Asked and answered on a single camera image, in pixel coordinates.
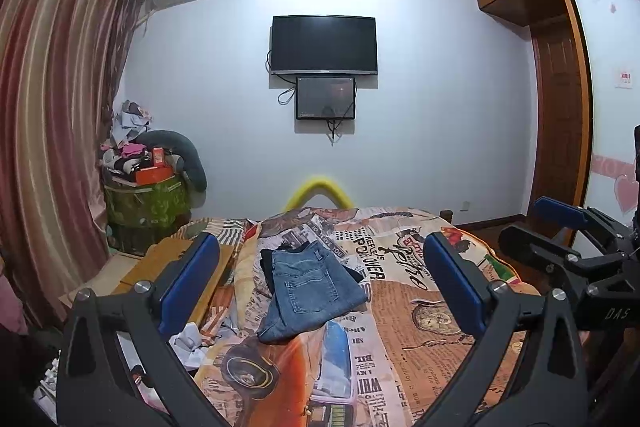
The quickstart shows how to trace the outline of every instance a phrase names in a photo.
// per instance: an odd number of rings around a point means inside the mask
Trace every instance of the pink cloth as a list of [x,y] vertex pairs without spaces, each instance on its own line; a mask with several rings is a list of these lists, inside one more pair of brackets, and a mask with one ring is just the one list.
[[0,275],[0,324],[14,333],[27,334],[22,301],[15,296],[14,289],[4,275]]
[[145,149],[145,146],[140,143],[127,143],[122,147],[122,157],[128,158],[129,156],[138,155]]

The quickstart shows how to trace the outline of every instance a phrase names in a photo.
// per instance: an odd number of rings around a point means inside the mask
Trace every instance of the jeans back pocket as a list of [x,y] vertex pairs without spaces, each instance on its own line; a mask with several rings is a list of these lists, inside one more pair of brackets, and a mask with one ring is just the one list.
[[338,290],[326,269],[311,270],[284,282],[293,311],[315,313],[338,298]]

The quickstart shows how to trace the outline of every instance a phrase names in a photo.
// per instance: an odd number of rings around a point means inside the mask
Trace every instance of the baseboard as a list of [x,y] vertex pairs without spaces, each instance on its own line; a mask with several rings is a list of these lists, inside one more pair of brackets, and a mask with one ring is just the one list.
[[526,216],[524,214],[516,214],[515,216],[497,217],[496,219],[487,219],[486,221],[461,223],[460,225],[455,225],[455,227],[457,229],[466,230],[467,232],[473,232],[474,230],[487,229],[489,227],[499,227],[500,225],[508,225],[510,223],[524,221],[525,219]]

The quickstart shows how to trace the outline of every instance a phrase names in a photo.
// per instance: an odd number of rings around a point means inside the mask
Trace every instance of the bed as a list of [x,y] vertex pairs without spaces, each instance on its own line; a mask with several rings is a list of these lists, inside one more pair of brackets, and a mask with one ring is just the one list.
[[[485,243],[413,208],[306,207],[257,224],[201,219],[176,236],[202,230],[233,245],[235,254],[201,324],[210,347],[195,380],[238,427],[411,426],[428,409],[474,342],[460,331],[422,261],[431,232],[442,232],[487,280],[537,293]],[[260,250],[304,241],[321,241],[364,275],[368,301],[285,344],[261,344],[255,332],[271,295]],[[523,340],[523,333],[513,335],[480,409],[499,400]]]

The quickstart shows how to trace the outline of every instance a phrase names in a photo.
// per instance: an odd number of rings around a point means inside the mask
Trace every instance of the black monitor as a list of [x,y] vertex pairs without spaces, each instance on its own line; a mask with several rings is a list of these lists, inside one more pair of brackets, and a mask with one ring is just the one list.
[[337,15],[274,17],[271,72],[377,74],[376,20]]
[[296,79],[298,120],[353,120],[356,118],[353,77],[301,76]]

